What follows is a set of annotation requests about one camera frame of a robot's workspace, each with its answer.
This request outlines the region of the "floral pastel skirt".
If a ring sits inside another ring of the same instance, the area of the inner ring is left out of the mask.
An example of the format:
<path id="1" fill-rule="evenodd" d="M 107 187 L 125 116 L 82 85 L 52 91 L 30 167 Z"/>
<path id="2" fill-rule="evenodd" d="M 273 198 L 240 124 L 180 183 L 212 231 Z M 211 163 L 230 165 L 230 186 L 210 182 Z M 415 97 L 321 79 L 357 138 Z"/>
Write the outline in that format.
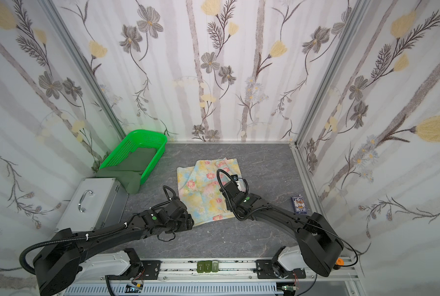
<path id="1" fill-rule="evenodd" d="M 237 159 L 199 160 L 195 166 L 177 168 L 179 197 L 187 206 L 194 226 L 234 217 L 220 192 L 220 185 L 225 185 L 229 179 L 222 176 L 218 180 L 216 172 L 219 169 L 230 175 L 241 175 Z"/>

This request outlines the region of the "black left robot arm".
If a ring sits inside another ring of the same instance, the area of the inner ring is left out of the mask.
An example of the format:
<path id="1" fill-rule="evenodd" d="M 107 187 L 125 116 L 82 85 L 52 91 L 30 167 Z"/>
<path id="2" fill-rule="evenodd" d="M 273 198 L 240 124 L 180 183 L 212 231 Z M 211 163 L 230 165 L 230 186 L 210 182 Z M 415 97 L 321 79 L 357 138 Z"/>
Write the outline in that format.
<path id="1" fill-rule="evenodd" d="M 39 294 L 52 296 L 75 281 L 80 264 L 108 249 L 163 233 L 190 231 L 193 226 L 194 219 L 185 204 L 174 199 L 104 229 L 78 233 L 69 228 L 61 230 L 51 240 L 26 248 L 20 264 L 36 276 Z"/>

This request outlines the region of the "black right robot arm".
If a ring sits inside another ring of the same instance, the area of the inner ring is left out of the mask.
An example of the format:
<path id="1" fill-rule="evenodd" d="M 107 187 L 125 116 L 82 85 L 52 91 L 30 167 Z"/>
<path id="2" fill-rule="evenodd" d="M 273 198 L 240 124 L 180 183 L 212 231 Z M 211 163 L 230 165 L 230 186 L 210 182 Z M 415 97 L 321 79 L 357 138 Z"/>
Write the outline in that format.
<path id="1" fill-rule="evenodd" d="M 220 192 L 226 200 L 227 209 L 238 220 L 270 224 L 296 240 L 296 246 L 280 248 L 274 255 L 273 270 L 280 277 L 287 271 L 303 268 L 309 268 L 322 277 L 331 274 L 344 245 L 321 214 L 288 212 L 259 195 L 240 191 L 235 181 L 222 185 Z"/>

